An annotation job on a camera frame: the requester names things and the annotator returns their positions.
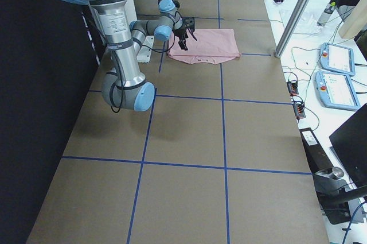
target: pink cloth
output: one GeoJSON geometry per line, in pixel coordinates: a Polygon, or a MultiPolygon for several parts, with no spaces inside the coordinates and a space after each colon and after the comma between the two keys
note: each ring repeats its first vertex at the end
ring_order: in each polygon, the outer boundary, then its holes
{"type": "Polygon", "coordinates": [[[189,38],[186,39],[188,51],[181,50],[176,37],[168,55],[172,59],[189,64],[218,64],[241,56],[233,29],[197,29],[194,35],[197,41],[188,33],[189,38]]]}

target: blue cable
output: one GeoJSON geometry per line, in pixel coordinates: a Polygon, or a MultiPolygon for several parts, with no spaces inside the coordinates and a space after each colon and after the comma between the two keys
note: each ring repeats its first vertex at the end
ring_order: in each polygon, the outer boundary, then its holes
{"type": "Polygon", "coordinates": [[[343,239],[343,242],[342,242],[342,244],[345,244],[345,240],[346,240],[346,236],[348,235],[348,232],[349,232],[349,230],[350,230],[350,226],[352,225],[352,221],[353,221],[353,219],[354,219],[354,216],[356,215],[356,213],[357,213],[357,211],[364,205],[364,204],[366,204],[367,202],[366,201],[364,201],[362,204],[360,204],[355,210],[354,210],[354,212],[353,212],[353,214],[352,214],[352,217],[350,218],[350,221],[349,221],[349,225],[348,225],[348,228],[346,229],[346,232],[345,232],[345,235],[344,235],[344,239],[343,239]]]}

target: grid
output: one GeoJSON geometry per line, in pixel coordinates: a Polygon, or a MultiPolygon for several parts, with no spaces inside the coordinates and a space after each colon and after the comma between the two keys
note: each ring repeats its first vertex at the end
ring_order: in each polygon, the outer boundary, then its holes
{"type": "MultiPolygon", "coordinates": [[[[217,17],[196,17],[200,19],[208,19],[208,20],[217,20],[218,22],[218,28],[221,28],[221,22],[226,21],[225,18],[221,17],[220,12],[220,0],[217,0],[217,17]]],[[[144,16],[152,16],[150,14],[140,14],[144,16]]],[[[255,21],[255,22],[268,22],[268,20],[252,20],[252,19],[242,19],[238,18],[238,22],[241,21],[255,21]]],[[[162,45],[162,49],[165,49],[167,46],[167,43],[164,42],[162,45]]],[[[253,53],[253,52],[243,52],[243,56],[271,56],[267,53],[253,53]]],[[[164,69],[165,66],[165,56],[164,53],[161,53],[159,58],[159,66],[158,66],[158,74],[160,75],[162,72],[162,69],[164,69]]],[[[244,168],[244,167],[238,167],[238,166],[230,166],[228,165],[228,155],[227,155],[227,140],[226,140],[226,111],[225,111],[225,103],[250,103],[250,104],[267,104],[267,105],[284,105],[291,107],[291,103],[289,102],[281,102],[281,101],[266,101],[266,100],[246,100],[246,99],[234,99],[234,98],[226,98],[224,94],[224,69],[223,64],[219,64],[220,67],[220,97],[204,97],[204,96],[181,96],[181,95],[170,95],[170,94],[160,94],[159,88],[155,89],[155,97],[153,100],[152,107],[150,109],[149,113],[149,120],[147,123],[147,130],[145,135],[145,142],[143,147],[143,153],[141,160],[129,160],[124,158],[103,158],[103,157],[83,157],[83,156],[63,156],[63,159],[65,160],[86,160],[86,161],[100,161],[100,162],[117,162],[117,163],[125,163],[125,164],[133,164],[133,165],[139,165],[139,175],[138,180],[135,188],[135,194],[134,194],[134,203],[132,205],[132,211],[131,211],[131,217],[130,217],[130,224],[128,226],[128,234],[127,234],[127,240],[126,244],[131,243],[131,237],[132,237],[132,231],[134,228],[134,221],[135,221],[135,215],[136,215],[136,209],[139,204],[139,193],[141,189],[141,183],[142,183],[142,177],[144,175],[145,167],[147,166],[171,166],[174,168],[189,168],[189,169],[202,169],[202,170],[217,170],[222,171],[222,179],[224,181],[224,193],[225,193],[225,225],[226,225],[226,231],[227,231],[227,244],[234,243],[231,238],[231,216],[230,216],[230,199],[229,199],[229,180],[228,180],[228,173],[230,171],[238,171],[238,172],[249,172],[249,173],[267,173],[267,174],[280,174],[280,175],[297,175],[297,176],[306,176],[311,178],[310,172],[302,172],[302,171],[288,171],[288,170],[276,170],[276,169],[256,169],[256,168],[244,168]],[[154,114],[155,114],[155,108],[156,108],[156,99],[186,99],[186,100],[206,100],[206,101],[216,101],[220,102],[221,105],[221,124],[222,124],[222,155],[223,155],[223,163],[221,165],[200,165],[200,164],[187,164],[187,163],[180,163],[180,162],[164,162],[164,161],[147,161],[146,155],[147,155],[147,147],[150,142],[151,138],[151,125],[154,121],[154,114]]],[[[90,92],[100,92],[100,90],[90,90],[90,92]]]]}

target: robotic arm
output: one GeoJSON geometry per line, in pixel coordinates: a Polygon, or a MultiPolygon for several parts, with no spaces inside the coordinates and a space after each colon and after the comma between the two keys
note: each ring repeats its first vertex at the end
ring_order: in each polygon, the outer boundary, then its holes
{"type": "Polygon", "coordinates": [[[158,0],[161,17],[158,20],[134,21],[128,25],[125,11],[127,0],[62,0],[78,5],[89,5],[96,27],[103,34],[111,59],[112,70],[106,73],[102,96],[111,107],[146,111],[154,99],[154,86],[140,72],[136,55],[147,35],[167,41],[172,31],[179,44],[186,49],[186,30],[194,31],[193,18],[182,18],[178,2],[158,0]]]}

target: black curtain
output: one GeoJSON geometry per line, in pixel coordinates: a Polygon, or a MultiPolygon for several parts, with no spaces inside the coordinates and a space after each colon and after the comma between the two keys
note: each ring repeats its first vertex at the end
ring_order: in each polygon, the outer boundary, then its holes
{"type": "Polygon", "coordinates": [[[1,244],[26,242],[96,72],[80,10],[57,0],[1,0],[1,244]]]}

